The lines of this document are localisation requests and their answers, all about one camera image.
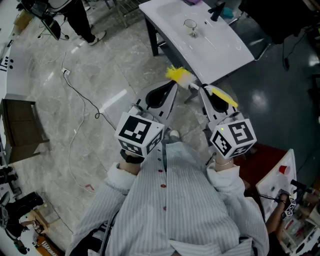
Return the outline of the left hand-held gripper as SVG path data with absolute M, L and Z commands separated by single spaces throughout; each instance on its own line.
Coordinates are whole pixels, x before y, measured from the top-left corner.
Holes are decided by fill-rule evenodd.
M 178 84 L 169 81 L 122 113 L 114 137 L 123 150 L 146 157 L 162 142 L 177 91 Z

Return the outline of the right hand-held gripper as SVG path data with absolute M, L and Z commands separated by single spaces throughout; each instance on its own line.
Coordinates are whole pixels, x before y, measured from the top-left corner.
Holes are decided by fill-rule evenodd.
M 226 115 L 233 113 L 216 124 L 212 122 L 208 124 L 209 143 L 224 159 L 246 153 L 257 142 L 250 120 L 244 118 L 234 106 L 217 95 L 213 94 L 210 98 L 207 86 L 207 84 L 202 84 L 198 89 L 203 114 L 207 118 L 217 118 L 216 112 Z

